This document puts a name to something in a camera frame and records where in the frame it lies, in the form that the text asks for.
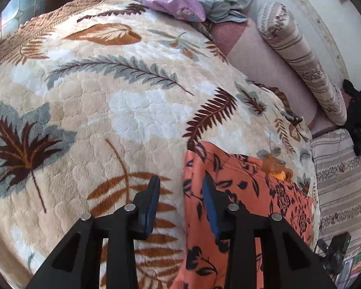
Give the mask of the black cloth pile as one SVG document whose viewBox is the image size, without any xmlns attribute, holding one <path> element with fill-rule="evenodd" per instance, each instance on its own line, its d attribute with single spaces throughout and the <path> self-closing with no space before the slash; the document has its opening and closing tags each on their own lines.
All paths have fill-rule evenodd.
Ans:
<svg viewBox="0 0 361 289">
<path fill-rule="evenodd" d="M 342 87 L 350 97 L 344 128 L 352 138 L 355 154 L 361 156 L 361 91 L 356 90 L 347 79 L 344 79 Z"/>
</svg>

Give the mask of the beige leaf-pattern fleece blanket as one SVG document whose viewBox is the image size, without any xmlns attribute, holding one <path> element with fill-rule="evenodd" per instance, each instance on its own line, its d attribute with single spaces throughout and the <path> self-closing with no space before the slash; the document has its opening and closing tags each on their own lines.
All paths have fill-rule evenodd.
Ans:
<svg viewBox="0 0 361 289">
<path fill-rule="evenodd" d="M 161 181 L 140 288 L 172 288 L 186 256 L 188 150 L 210 142 L 313 187 L 311 133 L 188 24 L 131 0 L 75 0 L 0 45 L 0 272 L 24 288 L 83 213 L 112 214 Z"/>
</svg>

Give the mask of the dark device beside bed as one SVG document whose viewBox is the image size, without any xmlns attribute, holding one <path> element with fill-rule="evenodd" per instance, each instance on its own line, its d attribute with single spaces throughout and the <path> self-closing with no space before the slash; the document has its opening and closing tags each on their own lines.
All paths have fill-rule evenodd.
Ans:
<svg viewBox="0 0 361 289">
<path fill-rule="evenodd" d="M 337 276 L 342 271 L 350 240 L 348 232 L 334 236 L 329 245 L 323 239 L 318 239 L 316 249 L 323 253 L 323 256 L 318 255 L 320 264 L 331 276 Z"/>
</svg>

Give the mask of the orange floral garment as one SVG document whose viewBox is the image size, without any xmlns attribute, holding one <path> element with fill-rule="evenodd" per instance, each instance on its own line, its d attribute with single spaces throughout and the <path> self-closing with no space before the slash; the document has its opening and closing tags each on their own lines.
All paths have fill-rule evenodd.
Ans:
<svg viewBox="0 0 361 289">
<path fill-rule="evenodd" d="M 200 142 L 184 159 L 183 193 L 186 256 L 172 288 L 223 288 L 229 241 L 214 237 L 206 215 L 202 181 L 209 174 L 217 190 L 255 215 L 279 213 L 307 245 L 318 237 L 314 201 L 285 171 L 265 171 L 264 162 L 228 154 L 210 142 Z"/>
</svg>

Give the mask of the striped floral bolster pillow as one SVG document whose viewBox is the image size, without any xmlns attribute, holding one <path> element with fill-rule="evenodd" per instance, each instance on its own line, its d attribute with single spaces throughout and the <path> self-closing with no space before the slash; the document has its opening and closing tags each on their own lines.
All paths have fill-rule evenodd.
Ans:
<svg viewBox="0 0 361 289">
<path fill-rule="evenodd" d="M 256 24 L 263 39 L 311 90 L 326 116 L 343 126 L 347 109 L 342 93 L 324 71 L 286 6 L 279 2 L 262 4 Z"/>
</svg>

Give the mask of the pink bolster pillow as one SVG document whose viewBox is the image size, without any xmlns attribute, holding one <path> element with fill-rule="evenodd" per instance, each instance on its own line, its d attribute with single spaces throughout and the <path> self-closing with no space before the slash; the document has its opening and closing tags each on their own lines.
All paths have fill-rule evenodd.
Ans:
<svg viewBox="0 0 361 289">
<path fill-rule="evenodd" d="M 210 33 L 231 65 L 253 82 L 279 89 L 315 137 L 337 129 L 298 74 L 262 38 L 253 20 L 214 24 Z"/>
</svg>

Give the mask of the white striped pillow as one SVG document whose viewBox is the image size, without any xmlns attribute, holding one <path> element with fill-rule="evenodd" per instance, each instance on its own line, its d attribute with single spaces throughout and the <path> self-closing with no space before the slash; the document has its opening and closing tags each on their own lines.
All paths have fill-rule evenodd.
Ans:
<svg viewBox="0 0 361 289">
<path fill-rule="evenodd" d="M 320 205 L 319 238 L 351 235 L 347 255 L 361 250 L 361 159 L 349 132 L 338 129 L 314 138 L 312 158 Z"/>
</svg>

